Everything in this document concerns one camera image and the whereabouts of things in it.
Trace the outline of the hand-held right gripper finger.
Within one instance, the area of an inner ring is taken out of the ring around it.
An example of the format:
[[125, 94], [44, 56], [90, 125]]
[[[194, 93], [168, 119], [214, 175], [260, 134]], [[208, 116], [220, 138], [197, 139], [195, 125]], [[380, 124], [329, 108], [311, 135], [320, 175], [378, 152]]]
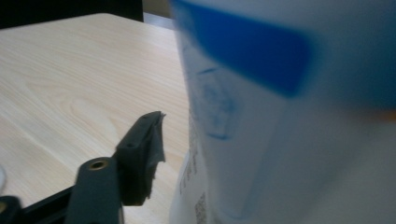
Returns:
[[150, 197], [159, 162], [165, 162], [161, 111], [141, 116], [116, 146], [121, 201], [141, 206]]

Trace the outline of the white and blue bag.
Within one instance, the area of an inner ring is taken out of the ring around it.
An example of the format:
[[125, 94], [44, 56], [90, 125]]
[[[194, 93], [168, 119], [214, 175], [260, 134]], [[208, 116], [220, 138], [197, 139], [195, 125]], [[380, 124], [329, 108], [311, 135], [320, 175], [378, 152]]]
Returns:
[[170, 224], [396, 224], [396, 0], [171, 0]]

